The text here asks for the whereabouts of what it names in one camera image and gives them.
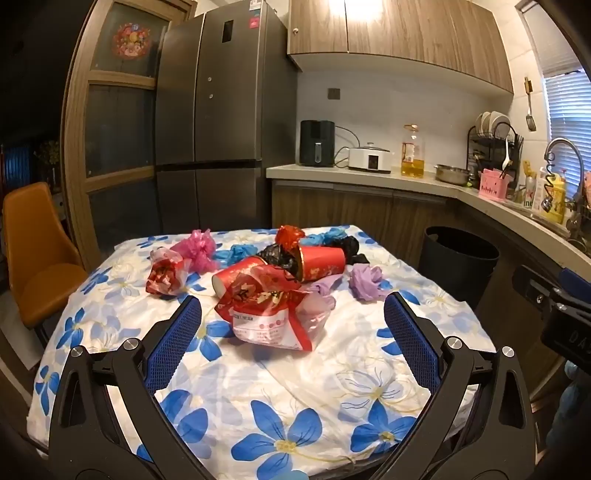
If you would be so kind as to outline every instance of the refrigerator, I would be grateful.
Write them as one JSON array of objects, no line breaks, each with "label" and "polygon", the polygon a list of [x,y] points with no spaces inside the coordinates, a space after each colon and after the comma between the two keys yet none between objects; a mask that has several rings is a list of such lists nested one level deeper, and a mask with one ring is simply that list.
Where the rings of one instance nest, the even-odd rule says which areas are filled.
[{"label": "refrigerator", "polygon": [[155,107],[164,232],[271,227],[265,169],[295,160],[296,97],[287,29],[266,2],[225,5],[168,31]]}]

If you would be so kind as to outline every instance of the window blind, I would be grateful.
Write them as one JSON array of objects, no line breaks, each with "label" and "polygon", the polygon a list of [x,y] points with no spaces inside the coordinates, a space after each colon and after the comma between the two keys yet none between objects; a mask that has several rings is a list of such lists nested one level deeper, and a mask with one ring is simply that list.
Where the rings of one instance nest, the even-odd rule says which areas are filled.
[{"label": "window blind", "polygon": [[572,72],[581,67],[564,35],[542,7],[534,3],[522,12],[534,40],[545,78]]},{"label": "window blind", "polygon": [[[554,76],[545,80],[550,108],[552,138],[572,141],[583,156],[585,170],[591,170],[591,82],[584,71]],[[554,149],[554,172],[566,169],[567,196],[579,185],[580,167],[576,154],[567,146]]]}]

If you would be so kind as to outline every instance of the red plastic bag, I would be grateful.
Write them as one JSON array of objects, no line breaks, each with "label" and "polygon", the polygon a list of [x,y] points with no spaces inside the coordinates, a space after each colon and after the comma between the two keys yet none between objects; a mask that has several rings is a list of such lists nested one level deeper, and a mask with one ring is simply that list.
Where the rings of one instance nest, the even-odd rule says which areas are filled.
[{"label": "red plastic bag", "polygon": [[146,282],[146,292],[155,295],[178,295],[189,276],[191,259],[181,254],[159,248],[150,253],[152,270]]},{"label": "red plastic bag", "polygon": [[283,225],[275,236],[275,243],[280,244],[288,252],[296,249],[300,244],[300,238],[304,238],[306,234],[301,228],[292,225]]},{"label": "red plastic bag", "polygon": [[241,340],[311,352],[332,309],[319,293],[273,265],[240,273],[216,306]]}]

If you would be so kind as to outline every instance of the lower cabinet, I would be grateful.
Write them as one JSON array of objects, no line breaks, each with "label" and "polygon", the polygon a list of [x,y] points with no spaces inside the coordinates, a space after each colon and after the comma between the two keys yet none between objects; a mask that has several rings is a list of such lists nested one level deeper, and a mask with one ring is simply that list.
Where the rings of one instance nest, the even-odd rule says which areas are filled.
[{"label": "lower cabinet", "polygon": [[488,240],[500,258],[475,311],[482,327],[497,348],[515,350],[533,399],[544,384],[563,376],[562,358],[540,341],[539,312],[511,282],[519,265],[553,280],[560,267],[504,225],[457,200],[428,194],[284,180],[274,181],[272,192],[273,227],[356,225],[414,268],[429,226],[452,226]]}]

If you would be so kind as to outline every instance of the dish rack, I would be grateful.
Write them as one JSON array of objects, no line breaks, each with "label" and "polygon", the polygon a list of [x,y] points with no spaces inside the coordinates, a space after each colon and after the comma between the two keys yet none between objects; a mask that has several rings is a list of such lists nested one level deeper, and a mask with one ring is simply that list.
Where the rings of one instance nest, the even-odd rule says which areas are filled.
[{"label": "dish rack", "polygon": [[[524,139],[507,122],[500,122],[492,134],[481,134],[476,131],[476,126],[468,130],[466,140],[466,168],[471,171],[477,169],[480,179],[482,179],[482,172],[484,170],[502,169],[505,159],[505,139],[496,136],[496,131],[500,125],[507,125],[510,128],[507,139],[509,140],[509,158],[513,161],[513,164],[507,171],[507,176],[512,177],[507,188],[515,189],[519,181],[519,168],[521,166],[521,152],[523,150]],[[478,184],[479,182],[476,180],[474,187],[478,188]]]}]

